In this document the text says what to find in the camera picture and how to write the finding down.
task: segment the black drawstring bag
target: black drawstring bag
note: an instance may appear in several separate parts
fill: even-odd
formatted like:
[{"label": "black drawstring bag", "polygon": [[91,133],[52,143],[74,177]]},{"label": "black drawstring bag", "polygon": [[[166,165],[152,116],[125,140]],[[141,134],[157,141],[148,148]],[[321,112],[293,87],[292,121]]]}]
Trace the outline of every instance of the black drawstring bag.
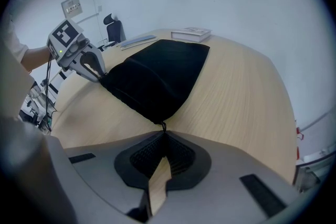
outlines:
[{"label": "black drawstring bag", "polygon": [[100,79],[115,97],[153,123],[171,117],[188,98],[209,47],[159,40]]}]

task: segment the white wall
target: white wall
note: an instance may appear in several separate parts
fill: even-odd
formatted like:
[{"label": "white wall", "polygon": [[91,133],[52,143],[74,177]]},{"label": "white wall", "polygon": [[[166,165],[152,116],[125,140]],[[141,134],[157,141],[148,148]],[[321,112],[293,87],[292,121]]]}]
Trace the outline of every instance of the white wall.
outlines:
[{"label": "white wall", "polygon": [[[16,2],[13,10],[13,21],[17,36],[21,43],[29,48],[45,46],[48,35],[62,20],[65,19],[61,8],[61,2],[65,0],[23,0]],[[79,22],[96,14],[93,0],[80,0],[83,13],[74,17]],[[93,16],[79,24],[84,30],[84,35],[96,45],[102,40],[100,35],[97,17]],[[51,65],[50,79],[60,70],[60,67],[53,61]],[[36,82],[45,79],[47,65],[43,65],[32,71],[31,75]]]},{"label": "white wall", "polygon": [[335,103],[335,35],[321,0],[96,0],[100,21],[123,23],[126,38],[157,28],[205,27],[268,56],[280,73],[297,124]]}]

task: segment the table surface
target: table surface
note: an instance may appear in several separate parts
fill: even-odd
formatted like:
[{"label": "table surface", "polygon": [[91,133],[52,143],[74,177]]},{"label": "table surface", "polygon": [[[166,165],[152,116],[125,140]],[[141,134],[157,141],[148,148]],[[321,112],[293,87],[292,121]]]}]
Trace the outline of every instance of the table surface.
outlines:
[{"label": "table surface", "polygon": [[[146,35],[171,39],[171,30],[140,36]],[[106,71],[152,43],[123,51],[114,46],[104,51]],[[276,68],[266,56],[231,40],[212,35],[202,43],[210,47],[203,69],[188,99],[165,121],[167,129],[238,147],[291,184],[296,164],[296,124]],[[56,109],[51,134],[64,148],[162,129],[100,84],[75,73],[62,83]]]}]

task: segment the white sleeve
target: white sleeve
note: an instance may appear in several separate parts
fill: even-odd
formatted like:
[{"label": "white sleeve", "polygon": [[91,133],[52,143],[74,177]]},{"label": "white sleeve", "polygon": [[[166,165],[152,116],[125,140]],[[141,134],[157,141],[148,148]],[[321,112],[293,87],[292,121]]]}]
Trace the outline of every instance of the white sleeve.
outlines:
[{"label": "white sleeve", "polygon": [[18,60],[18,62],[22,61],[23,56],[28,50],[28,46],[21,44],[19,39],[15,34],[14,24],[10,20],[10,15],[6,14],[3,17],[3,21],[1,23],[1,39],[4,44],[9,48],[14,57]]}]

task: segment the black chair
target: black chair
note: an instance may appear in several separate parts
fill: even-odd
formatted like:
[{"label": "black chair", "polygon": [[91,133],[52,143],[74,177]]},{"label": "black chair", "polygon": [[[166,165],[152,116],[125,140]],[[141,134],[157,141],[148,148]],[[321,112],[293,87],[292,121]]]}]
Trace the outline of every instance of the black chair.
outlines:
[{"label": "black chair", "polygon": [[107,25],[106,30],[109,36],[109,42],[115,41],[115,44],[120,43],[121,21],[114,20],[112,14],[109,14],[105,17],[103,22]]}]

